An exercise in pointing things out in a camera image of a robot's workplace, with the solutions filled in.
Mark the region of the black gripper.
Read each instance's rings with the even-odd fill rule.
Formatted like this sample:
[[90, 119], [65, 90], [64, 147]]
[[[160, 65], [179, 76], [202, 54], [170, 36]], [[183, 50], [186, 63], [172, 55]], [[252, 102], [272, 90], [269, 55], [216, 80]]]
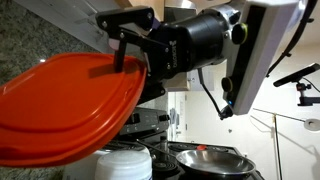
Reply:
[[[103, 11], [95, 15], [98, 27], [107, 33], [108, 44], [114, 50], [116, 72], [122, 71], [128, 43], [124, 25], [134, 24], [148, 31], [154, 17], [154, 10], [148, 6]], [[164, 47], [153, 46], [147, 53], [151, 72], [138, 105], [163, 96], [164, 79], [217, 63], [222, 58], [225, 31], [222, 18], [211, 13], [161, 24], [151, 34], [151, 39], [164, 44]]]

